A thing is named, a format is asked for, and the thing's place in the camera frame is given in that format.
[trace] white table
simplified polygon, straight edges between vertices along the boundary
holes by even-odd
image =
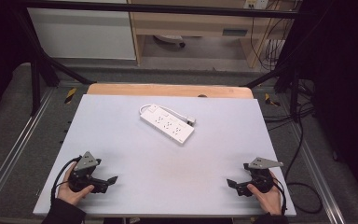
[[[164,105],[197,119],[179,146],[140,119],[142,105]],[[239,197],[226,179],[251,177],[243,164],[276,161],[257,100],[173,96],[84,95],[34,208],[45,215],[61,168],[86,151],[102,159],[93,176],[117,183],[79,207],[94,217],[246,217],[263,214],[255,197]],[[283,183],[280,168],[272,172]],[[287,216],[295,216],[286,193]]]

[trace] hand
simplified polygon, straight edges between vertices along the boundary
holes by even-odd
[[[275,174],[270,172],[272,175],[272,178],[274,178],[274,182],[276,183],[276,177]],[[257,198],[257,200],[260,202],[261,208],[267,212],[270,213],[272,216],[281,216],[282,210],[281,210],[281,193],[277,189],[277,187],[272,187],[272,189],[267,193],[262,193],[260,190],[258,190],[254,185],[248,184],[246,186],[248,190],[250,190],[254,196]]]
[[[66,171],[65,176],[63,177],[64,183],[60,185],[57,195],[57,198],[74,206],[76,206],[82,198],[86,198],[86,195],[88,195],[94,189],[94,186],[92,185],[87,186],[79,192],[73,192],[69,188],[69,183],[66,181],[68,181],[69,175],[71,174],[75,166],[76,162],[72,163],[71,167]]]

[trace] power strip switch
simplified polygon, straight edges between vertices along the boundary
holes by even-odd
[[[194,132],[193,127],[157,105],[149,106],[141,118],[180,145]]]

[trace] white power strip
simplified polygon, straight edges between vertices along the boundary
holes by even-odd
[[[141,118],[181,145],[194,131],[193,127],[157,105],[149,106]]]

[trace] sleeve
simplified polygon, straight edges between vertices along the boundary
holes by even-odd
[[[86,213],[74,205],[55,199],[42,224],[80,224],[85,216]]]
[[[272,216],[270,213],[267,213],[259,217],[254,224],[288,224],[289,220],[286,216]]]

